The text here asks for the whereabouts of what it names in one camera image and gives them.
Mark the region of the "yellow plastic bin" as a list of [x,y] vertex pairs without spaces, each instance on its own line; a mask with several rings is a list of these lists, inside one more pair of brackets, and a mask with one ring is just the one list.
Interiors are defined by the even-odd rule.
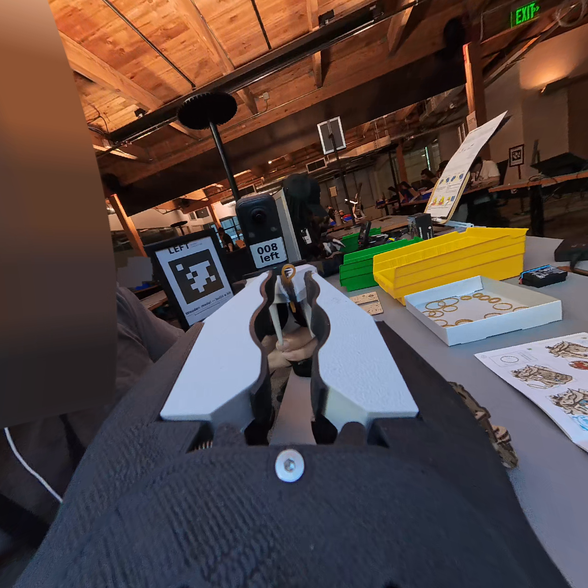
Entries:
[[484,276],[503,281],[520,275],[527,229],[467,228],[373,258],[373,277],[390,296],[405,304],[405,297]]

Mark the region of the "person's left hand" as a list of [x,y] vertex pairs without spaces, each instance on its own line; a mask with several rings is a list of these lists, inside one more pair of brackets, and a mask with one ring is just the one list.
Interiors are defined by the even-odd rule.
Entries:
[[317,339],[306,327],[284,333],[281,340],[276,335],[269,336],[263,345],[268,353],[270,370],[290,367],[292,363],[311,358],[317,343]]

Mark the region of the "background desk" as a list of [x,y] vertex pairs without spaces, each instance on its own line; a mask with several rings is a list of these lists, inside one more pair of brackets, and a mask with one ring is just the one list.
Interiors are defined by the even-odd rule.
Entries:
[[569,191],[569,185],[587,187],[587,171],[580,171],[555,177],[541,177],[508,185],[497,185],[489,188],[491,194],[504,194],[502,198],[523,197],[529,198],[530,229],[532,236],[544,237],[545,235],[545,198],[544,196],[555,191]]

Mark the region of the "hanging white panel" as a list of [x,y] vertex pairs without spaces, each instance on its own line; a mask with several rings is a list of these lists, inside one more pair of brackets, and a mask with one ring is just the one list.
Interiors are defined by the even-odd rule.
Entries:
[[317,124],[320,143],[324,155],[347,148],[342,121],[339,116],[330,118]]

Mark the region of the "green exit sign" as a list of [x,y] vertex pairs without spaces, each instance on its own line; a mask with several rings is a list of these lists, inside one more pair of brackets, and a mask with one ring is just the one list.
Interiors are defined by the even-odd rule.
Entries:
[[528,1],[525,4],[517,5],[510,11],[509,26],[515,28],[536,18],[541,11],[537,1]]

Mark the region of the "black disc on pole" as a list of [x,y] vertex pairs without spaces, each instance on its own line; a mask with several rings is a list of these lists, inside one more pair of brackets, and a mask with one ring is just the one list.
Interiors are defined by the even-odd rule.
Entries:
[[237,110],[238,105],[231,94],[206,92],[186,99],[176,113],[179,123],[185,128],[191,130],[210,129],[236,202],[240,199],[239,190],[224,150],[218,126],[228,123],[236,115]]

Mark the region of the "person's clothed torso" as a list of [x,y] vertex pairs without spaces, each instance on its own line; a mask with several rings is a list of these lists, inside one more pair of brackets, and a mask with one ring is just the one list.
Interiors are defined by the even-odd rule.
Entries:
[[143,461],[124,410],[91,409],[10,426],[17,452],[63,498],[26,472],[1,433],[1,530],[40,548],[20,587],[118,587],[117,502]]

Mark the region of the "heap of rubber bands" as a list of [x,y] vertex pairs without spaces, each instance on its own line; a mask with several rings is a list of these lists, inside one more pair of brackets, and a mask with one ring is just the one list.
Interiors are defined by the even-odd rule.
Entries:
[[433,299],[418,305],[417,310],[437,326],[450,328],[522,311],[529,307],[520,302],[478,290],[465,295]]

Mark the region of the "green plastic bin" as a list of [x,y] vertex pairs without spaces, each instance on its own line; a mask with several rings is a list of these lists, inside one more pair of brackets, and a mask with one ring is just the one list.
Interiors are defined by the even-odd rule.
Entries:
[[412,238],[408,232],[382,233],[380,229],[370,229],[366,243],[361,244],[359,236],[360,233],[356,232],[341,238],[344,255],[339,267],[339,283],[348,292],[378,285],[373,277],[376,255],[423,241],[419,236]]

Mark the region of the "wooden mechanical model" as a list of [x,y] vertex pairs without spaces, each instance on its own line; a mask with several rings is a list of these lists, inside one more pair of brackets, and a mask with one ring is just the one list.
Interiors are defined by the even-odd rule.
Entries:
[[449,384],[487,433],[490,443],[499,455],[503,466],[507,469],[517,468],[518,456],[511,444],[509,431],[503,426],[493,425],[490,421],[491,414],[489,410],[481,406],[463,386],[456,382],[449,382]]

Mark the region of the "white cardboard tray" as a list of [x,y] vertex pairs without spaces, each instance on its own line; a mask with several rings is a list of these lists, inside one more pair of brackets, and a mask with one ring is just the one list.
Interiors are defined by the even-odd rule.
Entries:
[[[418,305],[433,299],[465,295],[478,290],[484,290],[500,298],[514,300],[530,307],[522,311],[450,328],[437,326],[417,310]],[[481,341],[499,334],[543,326],[563,318],[563,306],[559,299],[519,285],[483,276],[470,277],[416,292],[405,296],[404,302],[406,309],[448,346]]]

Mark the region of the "black blue electronic device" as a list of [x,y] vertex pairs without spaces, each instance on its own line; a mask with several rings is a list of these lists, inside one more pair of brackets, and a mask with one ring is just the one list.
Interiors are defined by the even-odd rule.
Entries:
[[532,288],[544,288],[565,282],[568,272],[552,265],[526,270],[520,274],[518,283]]

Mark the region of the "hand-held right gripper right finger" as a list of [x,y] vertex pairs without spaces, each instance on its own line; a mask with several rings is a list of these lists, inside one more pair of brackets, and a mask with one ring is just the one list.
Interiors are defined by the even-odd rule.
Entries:
[[419,408],[374,319],[315,272],[305,271],[303,312],[316,341],[311,430],[330,445],[348,423],[366,433],[378,419],[410,419]]

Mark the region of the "flat wooden parts sheet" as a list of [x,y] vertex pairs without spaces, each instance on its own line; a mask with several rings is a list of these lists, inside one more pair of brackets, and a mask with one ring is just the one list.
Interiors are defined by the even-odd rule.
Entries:
[[370,316],[378,316],[383,314],[383,307],[376,291],[351,296],[349,299]]

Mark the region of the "black power adapter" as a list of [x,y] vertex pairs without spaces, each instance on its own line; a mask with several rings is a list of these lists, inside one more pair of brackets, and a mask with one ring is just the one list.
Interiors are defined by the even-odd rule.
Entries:
[[587,237],[564,239],[554,251],[555,262],[565,262],[560,269],[587,276],[587,270],[578,267],[578,263],[587,261]]

